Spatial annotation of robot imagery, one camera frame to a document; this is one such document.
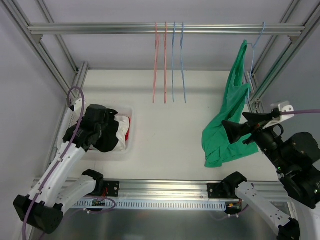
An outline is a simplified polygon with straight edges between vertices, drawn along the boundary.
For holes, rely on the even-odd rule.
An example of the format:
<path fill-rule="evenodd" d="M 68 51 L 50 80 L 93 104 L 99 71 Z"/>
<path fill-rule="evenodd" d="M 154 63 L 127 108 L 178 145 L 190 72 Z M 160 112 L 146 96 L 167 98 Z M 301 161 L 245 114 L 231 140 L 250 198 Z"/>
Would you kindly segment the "green tank top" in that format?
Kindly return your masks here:
<path fill-rule="evenodd" d="M 247 95 L 251 91 L 251 85 L 243 83 L 247 47 L 248 42 L 244 40 L 230 70 L 220 112 L 202 132 L 201 145 L 205 153 L 206 168 L 219 168 L 224 163 L 251 156 L 259 151 L 255 143 L 243 144 L 245 137 L 231 144 L 222 124 L 222 121 L 240 122 Z"/>

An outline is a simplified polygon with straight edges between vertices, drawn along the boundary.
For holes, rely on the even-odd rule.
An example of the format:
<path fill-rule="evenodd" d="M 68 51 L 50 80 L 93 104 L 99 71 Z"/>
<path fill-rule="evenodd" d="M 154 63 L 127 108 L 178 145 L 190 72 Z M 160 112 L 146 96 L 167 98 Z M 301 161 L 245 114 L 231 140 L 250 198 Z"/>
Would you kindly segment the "blue hanger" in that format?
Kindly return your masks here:
<path fill-rule="evenodd" d="M 250 96 L 251 96 L 251 93 L 253 91 L 253 83 L 252 83 L 252 79 L 253 79 L 253 69 L 254 69 L 254 63 L 255 63 L 255 51 L 256 51 L 256 48 L 257 48 L 257 45 L 265 31 L 265 28 L 266 28 L 266 23 L 263 22 L 262 23 L 262 28 L 261 28 L 261 31 L 256 39 L 256 41 L 254 43 L 250 42 L 248 43 L 247 45 L 248 46 L 251 46 L 252 48 L 252 60 L 251 60 L 251 65 L 250 65 L 250 71 L 249 71 L 249 77 L 248 77 L 248 84 L 250 85 L 248 91 L 247 91 L 247 95 L 246 95 L 246 100 L 245 100 L 245 103 L 247 105 L 249 105 L 250 103 Z"/>
<path fill-rule="evenodd" d="M 175 102 L 175 87 L 174 87 L 174 47 L 176 35 L 176 22 L 173 23 L 172 38 L 171 38 L 171 89 L 172 89 L 172 102 Z"/>
<path fill-rule="evenodd" d="M 184 29 L 185 29 L 185 24 L 184 22 L 182 22 L 181 35 L 180 35 L 180 69 L 181 69 L 181 77 L 182 77 L 184 103 L 186 104 L 187 103 L 186 80 L 185 80 L 184 60 L 183 60 Z"/>

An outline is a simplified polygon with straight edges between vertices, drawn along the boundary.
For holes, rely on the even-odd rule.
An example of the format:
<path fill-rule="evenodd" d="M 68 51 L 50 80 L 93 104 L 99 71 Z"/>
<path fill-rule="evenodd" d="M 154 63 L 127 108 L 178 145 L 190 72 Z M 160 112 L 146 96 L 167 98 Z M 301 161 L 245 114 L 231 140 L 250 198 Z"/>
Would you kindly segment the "red tank top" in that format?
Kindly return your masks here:
<path fill-rule="evenodd" d="M 125 141 L 128 141 L 129 140 L 129 136 L 130 136 L 130 127 L 131 127 L 131 119 L 128 118 L 128 122 L 129 122 L 129 128 L 128 128 L 128 131 L 125 135 Z"/>

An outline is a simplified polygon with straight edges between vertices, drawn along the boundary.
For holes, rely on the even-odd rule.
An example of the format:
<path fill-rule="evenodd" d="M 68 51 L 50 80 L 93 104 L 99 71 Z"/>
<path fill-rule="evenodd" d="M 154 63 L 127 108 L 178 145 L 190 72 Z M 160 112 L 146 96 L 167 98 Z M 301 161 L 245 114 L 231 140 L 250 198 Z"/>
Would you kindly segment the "white tank top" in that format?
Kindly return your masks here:
<path fill-rule="evenodd" d="M 118 122 L 118 130 L 116 132 L 118 143 L 116 144 L 113 151 L 122 152 L 127 148 L 126 133 L 129 128 L 129 117 L 123 115 L 116 115 L 115 120 Z"/>

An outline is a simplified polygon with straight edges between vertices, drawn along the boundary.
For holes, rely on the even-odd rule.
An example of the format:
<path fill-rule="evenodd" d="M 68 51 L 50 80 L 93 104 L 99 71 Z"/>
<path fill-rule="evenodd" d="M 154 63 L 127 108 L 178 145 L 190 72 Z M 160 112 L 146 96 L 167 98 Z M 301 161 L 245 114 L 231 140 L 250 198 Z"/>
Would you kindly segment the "pink hanger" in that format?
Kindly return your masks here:
<path fill-rule="evenodd" d="M 158 34 L 158 24 L 155 23 L 155 55 L 154 55 L 154 72 L 153 72 L 153 91 L 152 91 L 153 104 L 155 103 L 155 96 L 156 96 L 159 48 L 160 48 L 160 36 Z"/>
<path fill-rule="evenodd" d="M 165 32 L 163 37 L 163 49 L 164 49 L 164 104 L 167 103 L 167 34 L 168 24 L 165 22 Z"/>

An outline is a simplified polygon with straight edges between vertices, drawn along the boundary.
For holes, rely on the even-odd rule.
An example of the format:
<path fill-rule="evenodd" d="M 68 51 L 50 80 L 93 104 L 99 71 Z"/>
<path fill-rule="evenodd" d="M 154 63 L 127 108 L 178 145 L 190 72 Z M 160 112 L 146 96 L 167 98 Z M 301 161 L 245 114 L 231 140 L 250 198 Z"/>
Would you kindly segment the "black tank top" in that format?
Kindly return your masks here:
<path fill-rule="evenodd" d="M 116 136 L 119 130 L 119 122 L 116 120 L 117 114 L 118 112 L 114 109 L 106 109 L 104 122 L 107 123 L 107 125 L 102 130 L 100 139 L 93 145 L 94 148 L 102 153 L 113 151 L 119 142 Z"/>

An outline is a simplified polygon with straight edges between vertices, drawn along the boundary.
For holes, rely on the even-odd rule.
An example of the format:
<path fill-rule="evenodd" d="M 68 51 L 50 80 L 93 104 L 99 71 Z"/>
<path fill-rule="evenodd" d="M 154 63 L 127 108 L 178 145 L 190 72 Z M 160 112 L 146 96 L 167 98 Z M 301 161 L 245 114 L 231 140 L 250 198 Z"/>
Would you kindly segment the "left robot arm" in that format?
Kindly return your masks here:
<path fill-rule="evenodd" d="M 75 164 L 101 140 L 108 120 L 105 106 L 89 105 L 77 124 L 66 131 L 60 150 L 37 185 L 27 195 L 14 199 L 13 206 L 23 222 L 24 231 L 30 225 L 52 234 L 78 200 L 87 195 L 102 195 L 104 176 L 91 169 L 84 171 L 68 188 L 62 187 Z"/>

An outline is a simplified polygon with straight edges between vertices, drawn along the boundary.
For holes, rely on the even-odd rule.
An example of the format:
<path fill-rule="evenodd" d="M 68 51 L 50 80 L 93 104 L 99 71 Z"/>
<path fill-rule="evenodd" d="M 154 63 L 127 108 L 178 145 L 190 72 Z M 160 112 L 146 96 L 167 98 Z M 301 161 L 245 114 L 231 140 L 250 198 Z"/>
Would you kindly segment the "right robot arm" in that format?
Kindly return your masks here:
<path fill-rule="evenodd" d="M 223 120 L 228 140 L 255 143 L 275 167 L 279 181 L 292 199 L 297 218 L 282 213 L 260 196 L 252 184 L 239 172 L 227 176 L 219 184 L 228 198 L 245 201 L 276 234 L 278 240 L 318 240 L 320 238 L 320 171 L 314 164 L 320 159 L 317 141 L 308 132 L 299 132 L 282 141 L 274 127 L 296 115 L 294 110 L 273 109 L 271 113 L 245 112 L 247 120 L 240 124 Z"/>

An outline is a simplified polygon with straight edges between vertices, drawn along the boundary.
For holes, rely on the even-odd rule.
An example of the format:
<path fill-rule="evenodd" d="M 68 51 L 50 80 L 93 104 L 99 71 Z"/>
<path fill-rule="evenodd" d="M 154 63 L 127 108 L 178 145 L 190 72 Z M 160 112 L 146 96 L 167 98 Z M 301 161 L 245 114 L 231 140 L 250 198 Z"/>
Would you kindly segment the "white plastic basket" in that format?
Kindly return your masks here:
<path fill-rule="evenodd" d="M 129 105 L 115 104 L 107 102 L 105 107 L 107 109 L 113 109 L 118 112 L 115 115 L 115 120 L 119 122 L 118 131 L 116 137 L 119 139 L 116 147 L 106 154 L 109 156 L 127 154 L 132 146 L 132 140 L 130 140 L 130 134 L 134 132 L 134 109 Z M 62 120 L 58 137 L 56 141 L 56 148 L 60 150 L 63 142 L 63 136 L 65 135 L 68 128 L 77 124 L 81 113 L 81 104 L 76 103 L 74 111 L 67 112 Z"/>

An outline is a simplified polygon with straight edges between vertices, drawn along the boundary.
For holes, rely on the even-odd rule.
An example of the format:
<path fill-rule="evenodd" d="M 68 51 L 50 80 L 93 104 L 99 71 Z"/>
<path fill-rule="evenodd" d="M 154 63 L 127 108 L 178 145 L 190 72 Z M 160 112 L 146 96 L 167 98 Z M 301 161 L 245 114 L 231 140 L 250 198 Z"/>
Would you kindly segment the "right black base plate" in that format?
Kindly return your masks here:
<path fill-rule="evenodd" d="M 224 184 L 219 182 L 209 182 L 206 184 L 207 196 L 209 199 L 227 199 L 228 194 L 224 189 Z"/>

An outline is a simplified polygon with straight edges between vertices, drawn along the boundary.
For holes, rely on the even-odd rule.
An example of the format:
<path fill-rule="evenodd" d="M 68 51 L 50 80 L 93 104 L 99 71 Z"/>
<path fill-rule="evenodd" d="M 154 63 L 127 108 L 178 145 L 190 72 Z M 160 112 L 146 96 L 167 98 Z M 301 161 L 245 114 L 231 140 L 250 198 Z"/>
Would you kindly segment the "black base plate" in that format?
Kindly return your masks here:
<path fill-rule="evenodd" d="M 228 194 L 224 189 L 224 184 L 219 182 L 209 182 L 206 184 L 207 196 L 209 199 L 227 199 Z"/>
<path fill-rule="evenodd" d="M 104 180 L 102 187 L 102 196 L 103 197 L 114 197 L 119 196 L 120 182 L 116 180 Z"/>

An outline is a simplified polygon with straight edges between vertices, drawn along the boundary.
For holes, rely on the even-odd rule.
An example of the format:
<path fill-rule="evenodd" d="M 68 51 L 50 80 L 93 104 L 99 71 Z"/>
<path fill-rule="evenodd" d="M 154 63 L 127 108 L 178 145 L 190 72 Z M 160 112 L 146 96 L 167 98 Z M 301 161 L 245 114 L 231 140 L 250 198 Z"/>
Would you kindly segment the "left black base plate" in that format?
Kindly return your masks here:
<path fill-rule="evenodd" d="M 104 180 L 102 187 L 102 196 L 103 197 L 114 197 L 119 196 L 120 182 L 116 180 Z"/>

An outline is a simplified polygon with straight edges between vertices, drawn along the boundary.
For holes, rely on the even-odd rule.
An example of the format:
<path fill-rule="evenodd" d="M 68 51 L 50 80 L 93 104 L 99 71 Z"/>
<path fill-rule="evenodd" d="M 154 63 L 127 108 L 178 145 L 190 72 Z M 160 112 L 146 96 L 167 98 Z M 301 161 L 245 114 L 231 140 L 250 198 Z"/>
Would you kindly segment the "aluminium front rail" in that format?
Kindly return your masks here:
<path fill-rule="evenodd" d="M 213 181 L 186 181 L 186 180 L 134 180 L 134 179 L 107 179 L 106 181 L 119 181 L 118 197 L 116 199 L 129 200 L 165 200 L 165 201 L 233 201 L 235 196 L 223 199 L 209 199 L 207 183 L 219 183 Z M 103 198 L 104 180 L 96 183 L 88 176 L 80 178 L 69 178 L 56 184 L 47 182 L 42 186 L 38 181 L 34 184 L 29 196 L 33 198 L 36 194 L 38 202 L 54 205 L 63 197 L 81 198 Z"/>

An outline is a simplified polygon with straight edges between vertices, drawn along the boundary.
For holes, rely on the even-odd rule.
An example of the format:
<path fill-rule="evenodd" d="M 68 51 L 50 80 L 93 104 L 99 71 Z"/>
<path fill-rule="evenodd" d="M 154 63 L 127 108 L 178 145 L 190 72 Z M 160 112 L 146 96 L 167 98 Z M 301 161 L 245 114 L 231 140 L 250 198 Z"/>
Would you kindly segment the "aluminium hanging rail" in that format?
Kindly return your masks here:
<path fill-rule="evenodd" d="M 219 23 L 32 23 L 33 35 L 152 35 L 183 33 L 191 35 L 300 36 L 301 24 L 219 24 Z"/>

